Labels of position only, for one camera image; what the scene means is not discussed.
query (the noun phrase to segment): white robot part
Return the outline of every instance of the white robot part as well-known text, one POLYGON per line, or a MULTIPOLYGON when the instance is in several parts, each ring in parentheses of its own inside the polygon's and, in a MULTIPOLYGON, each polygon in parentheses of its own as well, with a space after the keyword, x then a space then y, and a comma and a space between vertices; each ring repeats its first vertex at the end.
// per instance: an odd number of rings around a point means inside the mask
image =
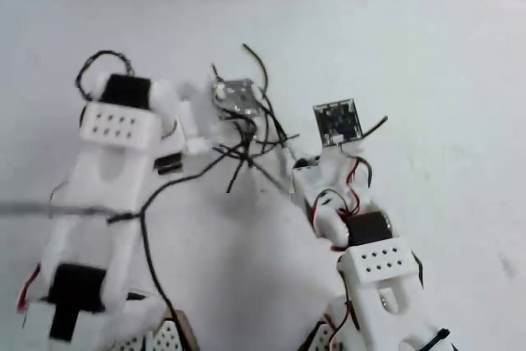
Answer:
POLYGON ((341 349, 367 351, 363 336, 354 325, 351 313, 348 312, 350 308, 345 296, 336 298, 329 304, 308 351, 322 351, 330 348, 332 348, 331 351, 341 349))
MULTIPOLYGON (((107 77, 99 78, 100 84, 107 81, 107 77)), ((61 203, 103 206, 116 212, 135 213, 141 208, 143 186, 153 172, 162 136, 178 116, 177 104, 167 99, 176 96, 168 92, 167 87, 160 83, 151 86, 153 111, 100 103, 96 99, 104 89, 92 91, 93 101, 86 105, 81 123, 81 152, 62 189, 61 203)), ((184 141, 182 136, 177 143, 184 148, 184 141)), ((53 287, 60 283, 60 289, 73 288, 72 292, 78 296, 30 302, 24 325, 24 349, 98 351, 107 349, 115 341, 144 334, 159 324, 166 308, 161 298, 144 292, 138 299, 130 298, 130 274, 139 250, 140 224, 131 220, 108 226, 105 220, 74 215, 55 219, 40 262, 44 291, 51 295, 53 287), (75 276, 63 276, 64 267, 73 267, 77 270, 75 273, 83 270, 103 273, 102 283, 99 288, 86 285, 91 289, 84 290, 83 283, 75 280, 75 276), (69 281, 76 285, 69 287, 69 281), (68 309, 71 300, 83 298, 86 293, 92 297, 94 292, 99 293, 102 309, 85 311, 83 307, 76 307, 72 327, 59 330, 66 331, 67 338, 51 335, 57 333, 59 326, 64 326, 63 322, 71 321, 58 319, 64 307, 68 309)))
MULTIPOLYGON (((97 77, 90 92, 93 100, 102 97, 110 76, 104 73, 97 77)), ((174 153, 200 155, 210 151, 210 142, 199 133, 190 100, 181 100, 174 84, 167 80, 152 81, 148 95, 148 106, 160 116, 162 126, 163 140, 156 151, 158 158, 174 153)))
MULTIPOLYGON (((418 264, 403 238, 350 247, 338 270, 346 279, 367 351, 399 351, 401 344, 422 349, 435 338, 418 278, 418 264)), ((433 351, 451 351, 441 341, 433 351)))
POLYGON ((337 248, 348 245, 348 230, 333 206, 318 206, 312 223, 316 236, 330 240, 337 248))
POLYGON ((181 351, 178 329, 173 321, 164 321, 156 331, 144 336, 132 336, 128 341, 116 343, 108 351, 181 351))

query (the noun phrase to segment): white table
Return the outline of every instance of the white table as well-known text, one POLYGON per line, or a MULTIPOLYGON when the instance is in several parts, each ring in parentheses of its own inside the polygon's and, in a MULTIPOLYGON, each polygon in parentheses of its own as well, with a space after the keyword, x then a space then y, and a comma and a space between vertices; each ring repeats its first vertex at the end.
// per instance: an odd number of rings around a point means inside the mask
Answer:
MULTIPOLYGON (((433 312, 461 351, 524 347, 526 0, 0 0, 0 197, 44 200, 75 163, 73 81, 101 48, 138 74, 204 89, 210 63, 261 81, 316 152, 313 104, 354 97, 376 199, 424 262, 433 312)), ((159 276, 202 349, 291 350, 343 292, 336 255, 235 163, 175 187, 150 213, 159 276)), ((0 344, 50 223, 0 221, 0 344)), ((151 287, 142 251, 138 279, 151 287)))

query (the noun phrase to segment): circuit board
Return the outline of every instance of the circuit board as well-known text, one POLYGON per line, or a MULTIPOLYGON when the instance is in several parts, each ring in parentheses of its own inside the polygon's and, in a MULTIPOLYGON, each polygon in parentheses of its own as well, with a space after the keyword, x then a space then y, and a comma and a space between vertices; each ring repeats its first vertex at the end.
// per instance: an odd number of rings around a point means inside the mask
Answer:
POLYGON ((247 117, 255 117, 260 114, 260 106, 256 101, 253 91, 253 82, 249 79, 218 81, 212 85, 212 95, 219 116, 222 119, 230 118, 225 111, 238 113, 247 117))
POLYGON ((314 106, 324 147, 362 139, 362 127, 353 99, 314 106))

